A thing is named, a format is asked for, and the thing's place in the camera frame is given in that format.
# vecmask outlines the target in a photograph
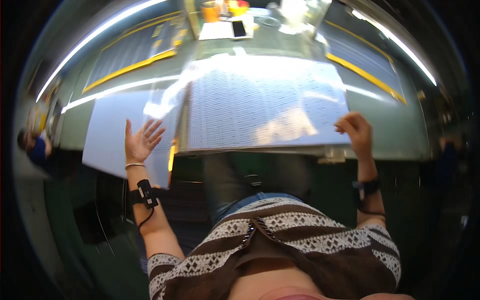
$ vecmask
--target paper sheet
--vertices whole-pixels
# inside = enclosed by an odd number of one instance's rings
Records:
[[[169,100],[162,101],[168,89],[125,92],[96,100],[83,152],[82,162],[90,167],[121,178],[126,178],[125,171],[125,122],[132,122],[134,134],[146,121],[146,118],[163,118],[162,127],[166,130],[162,140],[144,162],[151,184],[162,188],[168,187],[168,158],[181,101],[177,94]]]
[[[333,126],[348,107],[329,63],[223,56],[191,68],[202,76],[189,98],[190,150],[349,144]]]

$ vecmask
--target orange cup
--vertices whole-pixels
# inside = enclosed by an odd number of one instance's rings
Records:
[[[202,4],[202,14],[204,15],[205,23],[218,22],[218,12],[219,7],[217,7],[215,1],[207,1]]]

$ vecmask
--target chin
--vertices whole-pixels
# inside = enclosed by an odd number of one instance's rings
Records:
[[[273,289],[264,294],[259,300],[329,300],[323,295],[306,288],[283,287]]]

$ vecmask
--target ceiling light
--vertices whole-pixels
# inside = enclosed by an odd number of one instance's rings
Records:
[[[373,26],[377,27],[387,38],[391,39],[395,44],[397,44],[410,58],[417,64],[418,67],[427,75],[427,77],[431,80],[431,82],[437,86],[437,82],[433,75],[427,70],[427,68],[423,65],[423,63],[419,60],[419,58],[413,54],[413,52],[404,44],[402,41],[396,37],[393,33],[391,33],[388,29],[386,29],[383,25],[379,24],[376,21],[370,20],[362,15],[360,12],[353,10],[352,14],[361,20],[365,20],[372,24]]]
[[[63,68],[63,66],[75,55],[75,53],[77,53],[83,46],[85,46],[88,42],[90,42],[94,37],[96,37],[100,33],[104,32],[108,28],[112,27],[114,24],[118,23],[119,21],[125,19],[126,17],[131,16],[132,14],[134,14],[136,12],[139,12],[139,11],[141,11],[141,10],[147,8],[147,7],[150,7],[152,5],[155,5],[155,4],[163,2],[163,1],[165,1],[165,0],[149,0],[149,1],[146,1],[146,2],[143,2],[143,3],[140,3],[138,5],[135,5],[133,7],[130,7],[129,9],[119,13],[115,17],[106,21],[99,28],[97,28],[94,32],[89,34],[58,65],[58,67],[55,69],[55,71],[52,73],[50,78],[47,80],[45,85],[40,90],[40,93],[38,94],[38,96],[36,98],[36,102],[38,102],[38,100],[42,96],[43,92],[45,92],[45,90],[47,89],[47,86],[52,82],[53,78],[55,78],[55,76],[60,72],[60,70]]]

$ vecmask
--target silver bangle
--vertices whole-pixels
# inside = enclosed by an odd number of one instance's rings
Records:
[[[142,166],[142,167],[145,167],[144,164],[127,164],[127,165],[125,166],[125,170],[126,170],[128,167],[132,167],[132,166]]]

